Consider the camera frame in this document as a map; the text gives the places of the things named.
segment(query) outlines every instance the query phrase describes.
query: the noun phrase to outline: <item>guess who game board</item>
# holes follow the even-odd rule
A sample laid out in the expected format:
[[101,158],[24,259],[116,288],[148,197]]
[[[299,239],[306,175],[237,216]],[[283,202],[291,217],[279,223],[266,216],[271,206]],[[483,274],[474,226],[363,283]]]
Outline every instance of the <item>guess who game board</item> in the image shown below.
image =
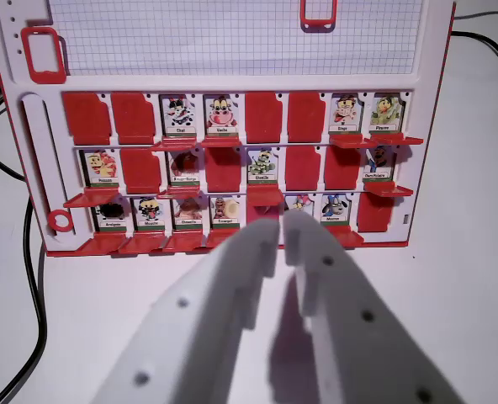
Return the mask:
[[48,254],[214,248],[287,210],[346,248],[406,246],[453,10],[0,0],[0,78]]

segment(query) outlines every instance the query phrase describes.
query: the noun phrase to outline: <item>white board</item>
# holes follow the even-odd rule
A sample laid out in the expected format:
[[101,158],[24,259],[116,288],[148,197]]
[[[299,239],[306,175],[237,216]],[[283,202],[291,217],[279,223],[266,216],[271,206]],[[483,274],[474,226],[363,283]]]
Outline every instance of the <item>white board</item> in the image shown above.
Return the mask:
[[[422,0],[338,0],[308,32],[300,0],[51,0],[72,75],[337,75],[412,72]],[[332,0],[307,0],[325,19]]]

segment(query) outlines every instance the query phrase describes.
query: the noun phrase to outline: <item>red ring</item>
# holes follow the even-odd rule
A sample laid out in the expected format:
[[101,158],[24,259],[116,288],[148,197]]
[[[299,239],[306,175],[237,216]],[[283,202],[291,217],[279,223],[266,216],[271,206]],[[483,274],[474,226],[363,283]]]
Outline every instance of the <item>red ring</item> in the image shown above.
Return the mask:
[[[64,216],[65,218],[67,218],[67,225],[66,226],[62,227],[62,226],[58,226],[56,224],[56,217],[58,215]],[[63,233],[70,231],[73,228],[72,215],[70,215],[69,212],[62,210],[62,209],[57,209],[57,210],[53,210],[52,212],[50,212],[49,215],[47,216],[47,222],[49,223],[49,226],[51,229],[53,229],[55,231],[61,231]]]

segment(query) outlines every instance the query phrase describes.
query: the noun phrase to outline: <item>cartoon cow card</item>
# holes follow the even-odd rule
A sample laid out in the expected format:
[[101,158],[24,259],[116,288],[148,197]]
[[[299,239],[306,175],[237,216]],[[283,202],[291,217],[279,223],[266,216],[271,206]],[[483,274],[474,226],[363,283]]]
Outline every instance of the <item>cartoon cow card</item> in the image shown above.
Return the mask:
[[363,106],[356,94],[333,94],[331,98],[330,135],[358,133]]
[[239,109],[230,95],[210,95],[204,98],[206,135],[238,136]]
[[118,187],[118,163],[114,150],[81,150],[79,154],[87,186]]
[[161,101],[165,136],[195,137],[197,135],[195,105],[183,94],[162,95]]
[[367,161],[363,169],[363,181],[392,181],[396,154],[392,146],[366,149]]
[[131,201],[137,231],[165,230],[165,204],[168,201],[151,196],[133,198]]
[[324,226],[347,226],[351,201],[346,194],[323,194],[320,222]]
[[209,198],[209,214],[212,228],[240,227],[240,203],[236,196]]

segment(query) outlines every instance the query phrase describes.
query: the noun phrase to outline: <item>cartoon character picture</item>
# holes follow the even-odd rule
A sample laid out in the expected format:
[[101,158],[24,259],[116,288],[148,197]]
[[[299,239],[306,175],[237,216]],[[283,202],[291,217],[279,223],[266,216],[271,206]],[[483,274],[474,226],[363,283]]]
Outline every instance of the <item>cartoon character picture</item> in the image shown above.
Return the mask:
[[367,163],[363,170],[363,181],[391,181],[395,166],[392,146],[377,146],[367,149]]
[[133,199],[137,230],[165,230],[162,202],[153,197]]
[[249,183],[276,183],[278,156],[271,149],[250,150],[247,180]]
[[125,231],[125,212],[121,200],[92,208],[99,231]]
[[184,95],[162,97],[166,136],[196,136],[195,107]]
[[321,222],[324,225],[347,225],[350,216],[350,201],[345,194],[322,195]]
[[371,131],[400,130],[403,103],[399,94],[375,94],[376,101],[370,118]]
[[356,95],[333,94],[331,105],[335,108],[330,116],[329,132],[331,135],[359,132],[363,105]]
[[199,185],[199,158],[190,151],[168,154],[171,185]]
[[209,199],[212,227],[240,227],[238,215],[240,204],[232,196],[211,197]]
[[106,150],[81,151],[81,159],[91,187],[118,186],[116,159]]
[[284,210],[302,210],[309,215],[313,215],[315,201],[309,195],[286,195],[284,197]]
[[275,169],[275,164],[270,162],[272,153],[268,150],[262,150],[258,153],[257,159],[253,159],[249,171],[251,174],[265,174]]
[[225,217],[225,200],[217,198],[215,200],[215,216],[214,219],[223,219]]
[[177,229],[201,229],[202,214],[199,202],[194,198],[174,199],[174,224]]
[[238,107],[230,97],[220,95],[206,98],[206,130],[208,136],[237,136]]

